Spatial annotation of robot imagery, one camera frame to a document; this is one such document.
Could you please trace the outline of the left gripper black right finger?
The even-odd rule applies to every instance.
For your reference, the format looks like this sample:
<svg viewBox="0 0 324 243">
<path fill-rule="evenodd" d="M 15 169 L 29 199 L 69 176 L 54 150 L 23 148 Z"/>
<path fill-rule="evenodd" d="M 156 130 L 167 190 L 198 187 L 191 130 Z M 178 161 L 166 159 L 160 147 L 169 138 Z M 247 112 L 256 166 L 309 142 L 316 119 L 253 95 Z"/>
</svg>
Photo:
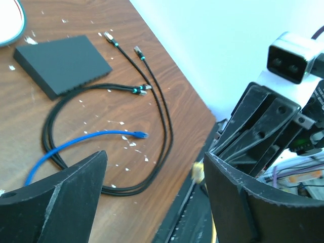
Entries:
<svg viewBox="0 0 324 243">
<path fill-rule="evenodd" d="M 259 182 L 205 153 L 206 187 L 219 242 L 323 242 L 323 201 Z"/>
</svg>

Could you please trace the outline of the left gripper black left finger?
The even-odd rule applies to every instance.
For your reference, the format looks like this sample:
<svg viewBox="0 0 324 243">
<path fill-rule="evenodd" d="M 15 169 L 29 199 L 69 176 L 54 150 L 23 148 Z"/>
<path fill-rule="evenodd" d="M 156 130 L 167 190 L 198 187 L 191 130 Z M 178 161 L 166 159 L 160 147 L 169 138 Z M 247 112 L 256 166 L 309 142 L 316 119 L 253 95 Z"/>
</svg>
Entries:
<svg viewBox="0 0 324 243">
<path fill-rule="evenodd" d="M 97 151 L 1 195 L 1 242 L 88 242 L 107 167 Z"/>
</svg>

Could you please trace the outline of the black network switch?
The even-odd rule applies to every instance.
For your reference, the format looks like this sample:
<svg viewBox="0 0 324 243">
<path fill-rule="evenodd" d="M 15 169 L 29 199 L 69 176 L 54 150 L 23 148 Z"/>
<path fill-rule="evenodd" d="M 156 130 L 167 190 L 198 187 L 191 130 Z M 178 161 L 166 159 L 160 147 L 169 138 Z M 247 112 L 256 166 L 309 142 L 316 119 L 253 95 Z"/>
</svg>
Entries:
<svg viewBox="0 0 324 243">
<path fill-rule="evenodd" d="M 85 35 L 18 46 L 13 58 L 50 100 L 112 71 Z"/>
</svg>

